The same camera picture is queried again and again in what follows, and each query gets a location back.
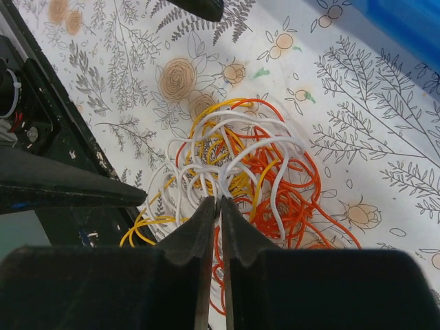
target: green surface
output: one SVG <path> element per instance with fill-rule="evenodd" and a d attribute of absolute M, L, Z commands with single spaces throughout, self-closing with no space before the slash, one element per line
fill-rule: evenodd
<path fill-rule="evenodd" d="M 50 245 L 35 212 L 0 215 L 0 260 L 23 245 Z"/>

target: table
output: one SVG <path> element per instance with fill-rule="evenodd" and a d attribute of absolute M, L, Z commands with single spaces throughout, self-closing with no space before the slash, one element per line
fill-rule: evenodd
<path fill-rule="evenodd" d="M 228 0 L 220 23 L 166 0 L 14 3 L 122 181 L 145 187 L 207 106 L 267 99 L 308 143 L 324 209 L 364 247 L 413 256 L 439 298 L 440 75 L 349 1 Z"/>

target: blue object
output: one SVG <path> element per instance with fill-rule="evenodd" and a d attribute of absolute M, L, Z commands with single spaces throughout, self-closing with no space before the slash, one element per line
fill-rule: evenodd
<path fill-rule="evenodd" d="M 440 0 L 351 0 L 381 30 L 440 72 Z"/>

